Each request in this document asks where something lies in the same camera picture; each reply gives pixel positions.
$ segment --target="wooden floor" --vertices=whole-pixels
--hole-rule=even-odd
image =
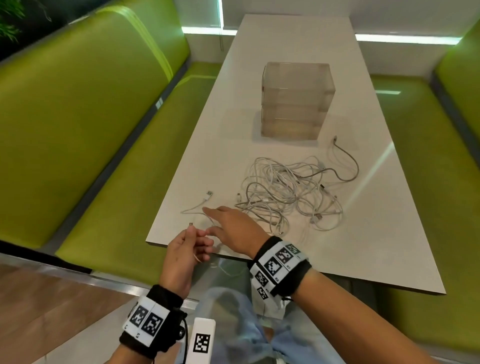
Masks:
[[[0,265],[2,364],[32,364],[132,296]]]

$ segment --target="clear plastic box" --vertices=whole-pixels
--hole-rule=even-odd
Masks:
[[[328,64],[268,62],[262,79],[262,135],[317,139],[334,94]]]

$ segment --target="person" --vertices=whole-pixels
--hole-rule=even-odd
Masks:
[[[181,232],[168,245],[159,279],[160,286],[183,299],[188,296],[193,268],[198,263],[193,255],[205,262],[213,252],[213,240],[208,236],[216,236],[233,251],[252,259],[270,238],[262,227],[239,210],[221,206],[217,209],[204,207],[203,211],[220,226],[205,231],[189,226]],[[299,339],[291,333],[291,325],[282,325],[283,320],[268,342],[246,291],[227,287],[209,289],[195,315],[216,320],[211,363],[271,363],[269,358],[281,358],[292,364],[436,363],[371,308],[314,269],[308,270],[291,298],[294,304],[290,303],[287,308],[296,305],[301,309],[315,325],[315,330],[318,329],[317,338],[320,339],[309,341],[308,335]],[[313,350],[313,341],[322,341],[321,338],[320,349]],[[179,353],[176,362],[182,361],[183,354]],[[151,360],[120,345],[109,363],[149,364]]]

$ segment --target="white table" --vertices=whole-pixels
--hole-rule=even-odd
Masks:
[[[261,80],[268,61],[330,64],[336,94],[317,141],[260,136]],[[352,176],[333,158],[334,135],[360,165],[355,181],[330,188],[343,205],[344,220],[329,232],[309,229],[298,244],[306,218],[291,215],[284,239],[299,245],[321,272],[445,293],[348,18],[244,17],[147,241],[168,244],[190,221],[210,226],[204,216],[180,211],[200,203],[208,190],[214,194],[206,206],[233,207],[256,157],[291,163],[313,154]],[[342,152],[335,155],[352,165]],[[336,178],[327,172],[323,181]],[[247,258],[225,246],[219,254]]]

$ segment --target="hand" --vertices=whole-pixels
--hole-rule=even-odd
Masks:
[[[248,255],[251,259],[255,258],[262,245],[270,238],[260,225],[239,210],[220,206],[216,209],[204,207],[203,211],[222,225],[221,228],[208,228],[206,234],[216,236],[234,252]]]
[[[213,240],[206,237],[203,230],[190,225],[173,239],[167,247],[162,274],[158,284],[185,299],[192,286],[193,267],[198,261],[210,260]]]

